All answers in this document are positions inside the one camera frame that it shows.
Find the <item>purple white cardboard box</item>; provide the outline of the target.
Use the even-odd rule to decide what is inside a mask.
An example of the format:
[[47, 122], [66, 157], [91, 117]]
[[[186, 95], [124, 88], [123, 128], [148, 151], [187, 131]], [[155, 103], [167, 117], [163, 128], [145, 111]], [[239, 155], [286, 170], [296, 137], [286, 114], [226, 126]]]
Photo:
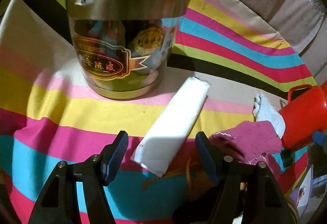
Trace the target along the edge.
[[314, 178], [313, 172], [311, 165], [306, 170], [305, 177], [290, 194], [297, 206], [300, 223], [309, 221], [326, 195], [326, 175]]

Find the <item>gold lidded glass jar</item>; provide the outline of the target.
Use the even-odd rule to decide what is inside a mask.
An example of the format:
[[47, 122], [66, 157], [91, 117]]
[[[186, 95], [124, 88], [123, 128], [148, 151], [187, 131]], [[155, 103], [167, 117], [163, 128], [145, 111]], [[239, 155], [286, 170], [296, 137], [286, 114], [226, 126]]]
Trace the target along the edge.
[[66, 0], [70, 35], [87, 85], [127, 100], [161, 81], [190, 0]]

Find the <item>magenta knitted glove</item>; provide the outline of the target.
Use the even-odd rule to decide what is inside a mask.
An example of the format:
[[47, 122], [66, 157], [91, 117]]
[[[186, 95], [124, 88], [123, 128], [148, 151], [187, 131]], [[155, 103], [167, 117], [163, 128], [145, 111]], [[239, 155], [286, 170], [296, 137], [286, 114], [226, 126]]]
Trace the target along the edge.
[[243, 121], [212, 134], [209, 141], [238, 162], [255, 165], [263, 161], [275, 178], [280, 176], [280, 165], [273, 155], [282, 150], [282, 141], [269, 121]]

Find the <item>white tissue pack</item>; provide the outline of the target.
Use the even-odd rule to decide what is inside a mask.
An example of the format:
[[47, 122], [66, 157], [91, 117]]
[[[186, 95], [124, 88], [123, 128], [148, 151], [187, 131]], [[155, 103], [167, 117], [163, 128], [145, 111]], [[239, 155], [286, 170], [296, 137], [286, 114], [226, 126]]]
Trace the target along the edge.
[[189, 77], [136, 147], [131, 160], [162, 177], [189, 135], [205, 103], [210, 84]]

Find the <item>striped colourful tablecloth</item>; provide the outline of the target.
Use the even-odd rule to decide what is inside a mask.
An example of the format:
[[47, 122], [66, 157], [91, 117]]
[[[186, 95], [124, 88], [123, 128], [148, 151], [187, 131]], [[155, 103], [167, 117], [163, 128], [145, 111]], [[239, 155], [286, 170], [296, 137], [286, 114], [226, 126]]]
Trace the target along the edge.
[[211, 87], [171, 170], [197, 158], [197, 132], [251, 121], [257, 92], [278, 105], [292, 87], [315, 84], [290, 44], [239, 0], [191, 0], [161, 85], [145, 98], [108, 100], [87, 86], [74, 48], [45, 20], [65, 14], [64, 0], [12, 0], [1, 24], [1, 168], [23, 223], [59, 161], [84, 161], [120, 130], [128, 153], [105, 191], [117, 223], [170, 223], [185, 176], [156, 180], [130, 157], [186, 78]]

